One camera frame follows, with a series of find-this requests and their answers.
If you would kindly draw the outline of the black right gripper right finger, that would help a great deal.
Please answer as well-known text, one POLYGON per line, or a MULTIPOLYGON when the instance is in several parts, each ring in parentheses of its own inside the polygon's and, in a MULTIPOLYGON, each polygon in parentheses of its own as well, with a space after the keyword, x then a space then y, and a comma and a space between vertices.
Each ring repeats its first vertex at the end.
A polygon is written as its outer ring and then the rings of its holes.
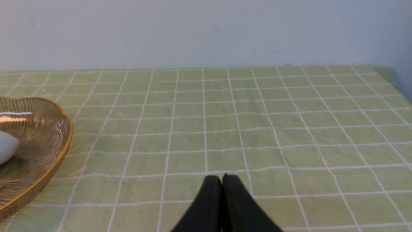
POLYGON ((223 176, 221 196, 223 232, 282 232, 249 194, 237 175, 223 176))

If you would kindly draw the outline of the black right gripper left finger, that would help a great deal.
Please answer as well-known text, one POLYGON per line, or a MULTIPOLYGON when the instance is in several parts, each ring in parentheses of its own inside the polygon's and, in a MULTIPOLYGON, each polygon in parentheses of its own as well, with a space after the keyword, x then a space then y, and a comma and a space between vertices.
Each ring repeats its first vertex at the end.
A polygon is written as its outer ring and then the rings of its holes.
POLYGON ((201 188, 172 232, 220 232, 220 197, 218 176, 205 176, 201 188))

